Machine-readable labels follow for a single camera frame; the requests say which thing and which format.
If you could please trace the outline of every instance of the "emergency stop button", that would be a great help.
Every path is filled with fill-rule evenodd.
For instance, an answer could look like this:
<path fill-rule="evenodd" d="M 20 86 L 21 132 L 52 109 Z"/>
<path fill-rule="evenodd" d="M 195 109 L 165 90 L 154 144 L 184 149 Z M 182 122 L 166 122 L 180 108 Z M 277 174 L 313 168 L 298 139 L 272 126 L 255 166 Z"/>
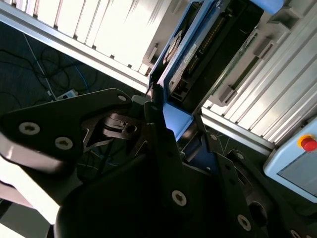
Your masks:
<path fill-rule="evenodd" d="M 298 140 L 299 147 L 307 152 L 312 152 L 317 149 L 317 141 L 312 135 L 304 135 Z"/>

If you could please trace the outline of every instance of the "blue housing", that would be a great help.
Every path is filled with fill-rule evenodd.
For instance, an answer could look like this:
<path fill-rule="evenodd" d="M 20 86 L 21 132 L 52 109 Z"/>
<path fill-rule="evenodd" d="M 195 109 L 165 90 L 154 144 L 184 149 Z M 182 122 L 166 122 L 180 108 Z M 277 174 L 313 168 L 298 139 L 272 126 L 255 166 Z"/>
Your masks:
<path fill-rule="evenodd" d="M 173 75 L 176 73 L 178 67 L 184 61 L 185 57 L 193 47 L 193 45 L 199 46 L 200 43 L 204 40 L 205 36 L 207 35 L 208 31 L 217 20 L 218 16 L 221 13 L 221 6 L 226 6 L 229 3 L 229 0 L 192 0 L 186 10 L 185 13 L 180 20 L 178 26 L 175 29 L 175 32 L 167 42 L 166 46 L 164 47 L 160 57 L 158 58 L 156 64 L 154 65 L 150 75 L 150 84 L 151 82 L 151 75 L 157 69 L 158 65 L 163 62 L 164 56 L 169 48 L 169 45 L 172 43 L 173 38 L 179 32 L 182 22 L 185 19 L 185 16 L 188 14 L 190 7 L 193 3 L 201 2 L 202 6 L 197 13 L 195 19 L 193 20 L 191 26 L 189 27 L 188 31 L 186 32 L 184 38 L 182 39 L 176 53 L 174 54 L 173 58 L 170 60 L 168 66 L 164 70 L 163 74 L 160 76 L 158 80 L 158 84 L 160 84 L 164 88 L 164 106 L 163 106 L 163 113 L 165 117 L 165 122 L 167 128 L 171 129 L 178 140 L 181 135 L 186 131 L 188 126 L 193 121 L 193 116 L 191 113 L 183 111 L 181 108 L 178 108 L 172 102 L 168 101 L 168 97 L 170 94 L 168 84 L 172 79 Z M 276 13 L 282 6 L 283 0 L 252 0 L 255 4 L 259 7 L 263 8 L 264 10 L 268 11 L 269 13 Z"/>

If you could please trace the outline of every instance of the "control panel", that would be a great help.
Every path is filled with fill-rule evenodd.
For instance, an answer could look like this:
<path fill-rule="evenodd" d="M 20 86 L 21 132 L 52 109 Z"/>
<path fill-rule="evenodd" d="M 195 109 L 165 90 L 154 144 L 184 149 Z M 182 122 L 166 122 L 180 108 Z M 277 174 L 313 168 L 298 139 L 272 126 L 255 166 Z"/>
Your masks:
<path fill-rule="evenodd" d="M 281 146 L 264 165 L 267 176 L 317 203 L 317 118 Z"/>

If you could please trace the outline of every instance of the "red button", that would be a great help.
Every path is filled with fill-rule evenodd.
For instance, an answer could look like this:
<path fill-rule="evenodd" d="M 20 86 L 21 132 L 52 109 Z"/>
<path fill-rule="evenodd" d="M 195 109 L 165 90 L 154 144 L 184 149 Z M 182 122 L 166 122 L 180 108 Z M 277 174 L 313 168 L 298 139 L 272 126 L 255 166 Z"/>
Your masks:
<path fill-rule="evenodd" d="M 306 138 L 302 141 L 301 146 L 307 152 L 311 152 L 317 149 L 317 141 L 312 138 Z"/>

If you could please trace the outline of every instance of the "screw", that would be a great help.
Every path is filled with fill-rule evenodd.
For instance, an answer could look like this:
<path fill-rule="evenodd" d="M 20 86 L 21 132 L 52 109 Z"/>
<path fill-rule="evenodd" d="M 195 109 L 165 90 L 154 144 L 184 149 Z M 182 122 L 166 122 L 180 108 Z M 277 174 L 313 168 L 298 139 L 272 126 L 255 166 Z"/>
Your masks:
<path fill-rule="evenodd" d="M 67 137 L 59 137 L 55 140 L 55 146 L 61 150 L 69 150 L 73 147 L 73 142 Z"/>
<path fill-rule="evenodd" d="M 122 96 L 122 95 L 118 95 L 118 99 L 122 100 L 122 101 L 127 101 L 127 98 Z"/>
<path fill-rule="evenodd" d="M 40 130 L 39 125 L 33 122 L 24 122 L 19 125 L 19 131 L 25 135 L 36 135 Z"/>
<path fill-rule="evenodd" d="M 218 140 L 218 137 L 216 135 L 214 135 L 214 134 L 210 134 L 209 136 L 211 137 L 211 139 L 213 139 L 215 141 Z"/>
<path fill-rule="evenodd" d="M 175 190 L 172 192 L 172 198 L 173 198 L 173 201 L 178 205 L 178 206 L 185 206 L 186 203 L 187 203 L 187 198 L 186 196 L 181 192 L 181 191 L 178 191 L 178 190 Z"/>
<path fill-rule="evenodd" d="M 244 159 L 243 155 L 241 155 L 240 153 L 237 153 L 236 155 L 237 155 L 237 157 L 238 157 L 240 160 L 243 160 L 243 159 Z"/>
<path fill-rule="evenodd" d="M 294 230 L 291 230 L 291 234 L 294 238 L 301 238 L 300 235 Z"/>
<path fill-rule="evenodd" d="M 243 229 L 245 229 L 246 231 L 249 232 L 251 230 L 251 224 L 245 216 L 239 214 L 238 215 L 238 222 L 239 222 L 240 226 L 242 226 Z"/>

